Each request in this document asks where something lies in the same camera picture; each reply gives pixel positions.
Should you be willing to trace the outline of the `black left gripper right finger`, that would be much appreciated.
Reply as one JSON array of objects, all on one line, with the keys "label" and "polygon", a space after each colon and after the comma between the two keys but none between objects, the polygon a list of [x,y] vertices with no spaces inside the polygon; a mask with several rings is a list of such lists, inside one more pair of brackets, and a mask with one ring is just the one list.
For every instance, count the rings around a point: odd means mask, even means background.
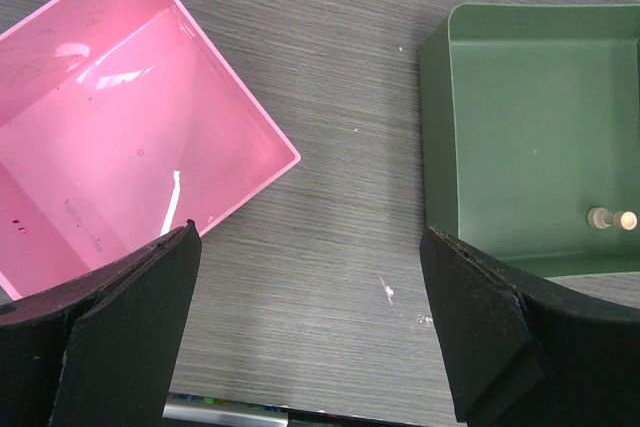
[{"label": "black left gripper right finger", "polygon": [[419,246],[455,417],[469,426],[635,426],[639,312],[443,232]]}]

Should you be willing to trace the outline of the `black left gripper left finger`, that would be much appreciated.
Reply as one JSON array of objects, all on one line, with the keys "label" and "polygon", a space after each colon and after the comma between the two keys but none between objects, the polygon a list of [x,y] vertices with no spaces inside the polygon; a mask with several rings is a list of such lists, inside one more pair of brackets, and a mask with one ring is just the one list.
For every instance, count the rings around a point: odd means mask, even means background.
[{"label": "black left gripper left finger", "polygon": [[193,221],[1,306],[4,426],[156,426],[194,292]]}]

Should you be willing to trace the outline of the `green plastic tray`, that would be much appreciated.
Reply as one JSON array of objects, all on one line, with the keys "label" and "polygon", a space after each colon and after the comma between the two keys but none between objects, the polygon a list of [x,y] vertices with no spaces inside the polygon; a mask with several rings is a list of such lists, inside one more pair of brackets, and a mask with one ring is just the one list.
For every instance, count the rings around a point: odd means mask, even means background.
[{"label": "green plastic tray", "polygon": [[429,227],[539,276],[638,270],[636,5],[459,5],[419,81]]}]

